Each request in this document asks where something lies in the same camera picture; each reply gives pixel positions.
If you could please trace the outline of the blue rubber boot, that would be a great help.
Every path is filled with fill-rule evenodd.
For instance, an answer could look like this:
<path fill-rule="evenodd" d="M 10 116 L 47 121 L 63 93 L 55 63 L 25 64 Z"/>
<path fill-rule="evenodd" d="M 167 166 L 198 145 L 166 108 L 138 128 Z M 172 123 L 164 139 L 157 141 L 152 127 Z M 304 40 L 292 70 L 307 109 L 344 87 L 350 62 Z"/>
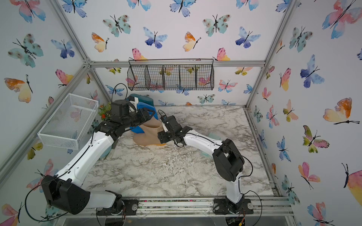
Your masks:
<path fill-rule="evenodd" d="M 157 112 L 156 112 L 156 108 L 153 106 L 153 105 L 149 105 L 147 103 L 144 103 L 144 102 L 139 102 L 137 104 L 137 110 L 140 110 L 142 108 L 146 108 L 148 111 L 149 111 L 149 115 L 152 115 L 152 112 L 155 112 L 153 114 L 153 117 L 158 120 L 158 115 L 157 115 Z M 143 129 L 139 126 L 137 127 L 132 127 L 131 131 L 133 133 L 136 133 L 136 134 L 141 134 L 141 133 L 144 133 Z"/>

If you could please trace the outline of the beige rubber boot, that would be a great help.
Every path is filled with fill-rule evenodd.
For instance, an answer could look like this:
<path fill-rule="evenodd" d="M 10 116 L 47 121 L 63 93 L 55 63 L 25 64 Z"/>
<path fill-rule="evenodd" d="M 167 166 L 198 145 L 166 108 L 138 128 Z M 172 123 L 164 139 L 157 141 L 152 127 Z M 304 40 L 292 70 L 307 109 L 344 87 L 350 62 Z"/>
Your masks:
<path fill-rule="evenodd" d="M 152 117 L 149 121 L 140 125 L 144 133 L 133 135 L 133 141 L 139 146 L 163 146 L 158 138 L 158 133 L 163 132 L 162 122 Z"/>

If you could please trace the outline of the teal green rubber boot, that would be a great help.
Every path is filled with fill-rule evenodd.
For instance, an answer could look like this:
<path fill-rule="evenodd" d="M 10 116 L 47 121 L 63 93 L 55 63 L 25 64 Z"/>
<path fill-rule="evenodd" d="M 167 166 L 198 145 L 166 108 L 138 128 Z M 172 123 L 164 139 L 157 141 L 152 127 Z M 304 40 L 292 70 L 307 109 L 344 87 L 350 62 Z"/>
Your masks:
<path fill-rule="evenodd" d="M 154 106 L 154 101 L 148 95 L 131 94 L 130 97 L 138 98 L 139 102 Z"/>

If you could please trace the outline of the mint green fluffy cloth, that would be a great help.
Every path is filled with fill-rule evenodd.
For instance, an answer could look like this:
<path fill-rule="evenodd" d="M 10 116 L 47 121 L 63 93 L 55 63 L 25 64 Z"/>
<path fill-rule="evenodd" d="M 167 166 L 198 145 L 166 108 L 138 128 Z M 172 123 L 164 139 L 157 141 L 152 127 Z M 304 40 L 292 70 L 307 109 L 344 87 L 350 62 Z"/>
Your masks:
<path fill-rule="evenodd" d="M 219 148 L 218 144 L 221 144 L 222 138 L 218 134 L 212 132 L 210 132 L 207 136 L 203 135 L 203 137 L 207 142 L 207 150 L 204 147 L 201 149 L 201 152 L 204 156 L 211 158 L 214 150 Z"/>

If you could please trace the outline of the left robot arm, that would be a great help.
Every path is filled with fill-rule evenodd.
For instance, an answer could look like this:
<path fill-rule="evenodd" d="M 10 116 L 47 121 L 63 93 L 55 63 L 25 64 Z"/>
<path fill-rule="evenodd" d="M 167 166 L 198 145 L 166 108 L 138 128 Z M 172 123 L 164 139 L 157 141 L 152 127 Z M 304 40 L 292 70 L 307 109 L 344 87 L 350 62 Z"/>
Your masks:
<path fill-rule="evenodd" d="M 151 120 L 155 110 L 137 108 L 135 101 L 117 100 L 111 103 L 110 120 L 102 121 L 93 131 L 91 139 L 79 153 L 57 174 L 47 175 L 41 183 L 48 205 L 76 215 L 84 209 L 105 209 L 108 215 L 124 211 L 120 194 L 90 192 L 82 188 L 89 171 L 125 132 Z"/>

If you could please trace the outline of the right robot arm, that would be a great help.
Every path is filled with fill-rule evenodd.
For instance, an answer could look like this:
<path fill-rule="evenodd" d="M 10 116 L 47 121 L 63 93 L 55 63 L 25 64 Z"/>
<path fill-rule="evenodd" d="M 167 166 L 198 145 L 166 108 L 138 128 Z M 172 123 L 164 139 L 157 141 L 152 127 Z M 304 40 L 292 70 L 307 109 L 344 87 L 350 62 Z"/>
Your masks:
<path fill-rule="evenodd" d="M 182 127 L 174 116 L 162 116 L 161 123 L 163 131 L 157 137 L 162 144 L 173 141 L 177 146 L 191 146 L 212 156 L 218 174 L 227 181 L 226 198 L 233 204 L 241 202 L 239 178 L 245 160 L 232 140 L 216 140 L 189 126 Z"/>

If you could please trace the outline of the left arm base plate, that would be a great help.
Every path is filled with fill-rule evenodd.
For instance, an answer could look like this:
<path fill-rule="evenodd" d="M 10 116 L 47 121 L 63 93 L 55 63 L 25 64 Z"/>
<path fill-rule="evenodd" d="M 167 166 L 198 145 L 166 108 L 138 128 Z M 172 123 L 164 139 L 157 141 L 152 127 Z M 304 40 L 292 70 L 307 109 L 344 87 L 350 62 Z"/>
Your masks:
<path fill-rule="evenodd" d="M 135 216 L 139 206 L 137 199 L 120 199 L 110 208 L 97 210 L 98 216 Z"/>

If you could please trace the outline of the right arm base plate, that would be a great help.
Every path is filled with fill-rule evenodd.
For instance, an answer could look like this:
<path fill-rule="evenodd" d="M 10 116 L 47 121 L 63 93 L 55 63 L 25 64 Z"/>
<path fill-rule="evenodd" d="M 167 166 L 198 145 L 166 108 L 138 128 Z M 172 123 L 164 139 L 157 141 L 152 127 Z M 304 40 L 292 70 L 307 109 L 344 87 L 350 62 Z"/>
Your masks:
<path fill-rule="evenodd" d="M 250 199 L 242 198 L 238 203 L 233 203 L 227 198 L 214 199 L 214 205 L 212 209 L 216 215 L 233 214 L 253 214 L 253 205 Z"/>

